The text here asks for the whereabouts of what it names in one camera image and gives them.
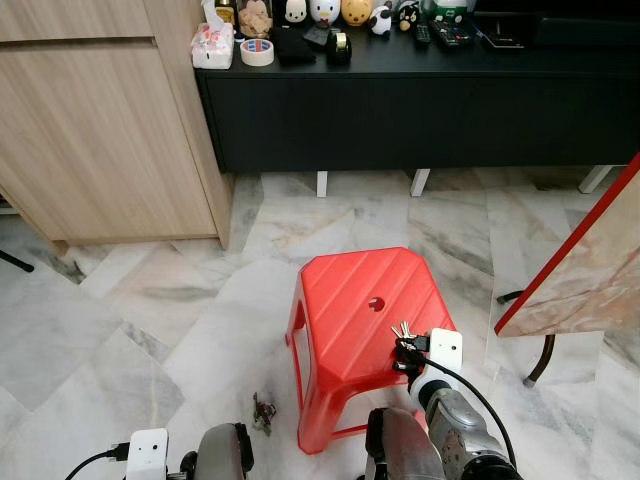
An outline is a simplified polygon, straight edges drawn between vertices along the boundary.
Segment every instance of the black cable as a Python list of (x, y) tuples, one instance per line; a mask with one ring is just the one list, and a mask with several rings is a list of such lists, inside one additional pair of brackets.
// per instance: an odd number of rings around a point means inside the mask
[(94, 462), (100, 458), (115, 458), (116, 462), (122, 462), (123, 460), (127, 459), (128, 455), (129, 442), (119, 443), (111, 450), (105, 450), (102, 453), (97, 453), (93, 457), (87, 458), (84, 462), (74, 468), (73, 471), (69, 475), (67, 475), (67, 478), (65, 478), (65, 480), (71, 480), (76, 475), (76, 473), (89, 465), (91, 462)]
[(99, 458), (106, 458), (108, 455), (109, 455), (109, 450), (107, 450), (106, 452), (98, 453), (98, 454), (94, 455), (93, 457), (87, 458), (84, 462), (82, 462), (80, 465), (78, 465), (76, 468), (74, 468), (71, 471), (71, 473), (69, 475), (67, 475), (67, 478), (65, 478), (65, 480), (71, 480), (76, 475), (76, 473), (78, 473), (84, 467), (89, 465), (91, 462), (94, 462), (94, 461), (98, 460)]
[(511, 445), (511, 439), (509, 438), (507, 429), (504, 427), (502, 420), (500, 420), (500, 417), (498, 417), (498, 414), (493, 409), (491, 404), (487, 401), (487, 399), (482, 396), (480, 391), (476, 387), (474, 387), (471, 384), (471, 382), (469, 382), (466, 378), (458, 375), (456, 372), (449, 370), (448, 368), (443, 367), (439, 363), (436, 363), (433, 360), (429, 360), (428, 358), (424, 358), (424, 362), (427, 365), (431, 365), (432, 367), (437, 368), (441, 372), (444, 372), (447, 375), (455, 378), (461, 384), (463, 384), (465, 387), (471, 390), (471, 393), (473, 393), (476, 397), (478, 397), (478, 400), (480, 400), (482, 405), (484, 405), (484, 408), (486, 408), (489, 414), (491, 414), (491, 416), (493, 417), (493, 420), (496, 422), (496, 425), (498, 425), (498, 429), (500, 430), (500, 433), (502, 434), (502, 438), (504, 439), (505, 447), (507, 447), (507, 454), (509, 455), (509, 461), (511, 462), (511, 465), (513, 465), (513, 468), (517, 471), (518, 468), (516, 467), (516, 455), (513, 452), (513, 446)]

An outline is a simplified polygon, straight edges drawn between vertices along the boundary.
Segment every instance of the stool handle hole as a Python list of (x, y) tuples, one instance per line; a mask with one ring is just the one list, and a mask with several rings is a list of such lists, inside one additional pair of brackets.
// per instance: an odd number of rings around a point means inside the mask
[(384, 300), (380, 297), (373, 297), (369, 300), (369, 308), (374, 312), (379, 312), (384, 308)]

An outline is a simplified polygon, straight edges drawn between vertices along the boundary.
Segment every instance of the marble floor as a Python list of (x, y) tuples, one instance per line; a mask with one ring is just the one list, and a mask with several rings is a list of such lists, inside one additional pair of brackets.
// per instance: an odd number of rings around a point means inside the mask
[[(363, 473), (364, 436), (307, 456), (283, 334), (311, 257), (407, 246), (427, 260), (464, 336), (463, 373), (509, 430), (521, 475), (640, 478), (640, 332), (560, 336), (534, 389), (521, 378), (543, 339), (497, 338), (494, 298), (527, 285), (613, 181), (593, 194), (584, 169), (433, 170), (421, 198), (401, 171), (237, 179), (232, 239), (74, 247), (64, 258), (16, 216), (0, 217), (0, 478), (60, 479), (136, 429), (169, 430), (168, 466), (226, 421), (252, 423), (252, 394), (275, 403), (267, 437), (250, 428), (252, 479)], [(480, 409), (477, 402), (463, 392)], [(363, 395), (348, 425), (389, 395)], [(491, 432), (497, 429), (489, 421)], [(122, 478), (96, 462), (77, 478)]]

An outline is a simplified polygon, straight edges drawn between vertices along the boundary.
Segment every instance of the red plastic stool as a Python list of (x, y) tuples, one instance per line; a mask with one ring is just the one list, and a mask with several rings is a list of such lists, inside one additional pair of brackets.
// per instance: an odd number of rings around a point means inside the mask
[[(300, 270), (285, 339), (296, 370), (302, 451), (319, 453), (331, 439), (366, 430), (334, 432), (353, 395), (406, 383), (391, 368), (391, 326), (402, 321), (412, 332), (455, 330), (427, 264), (406, 248), (316, 257)], [(311, 358), (303, 399), (293, 333), (305, 323)]]

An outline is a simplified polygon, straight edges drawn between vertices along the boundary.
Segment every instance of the masking tape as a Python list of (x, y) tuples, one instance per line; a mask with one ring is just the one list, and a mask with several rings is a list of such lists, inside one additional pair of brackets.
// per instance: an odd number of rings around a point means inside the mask
[(273, 43), (252, 38), (240, 44), (240, 58), (250, 67), (264, 67), (273, 62)]

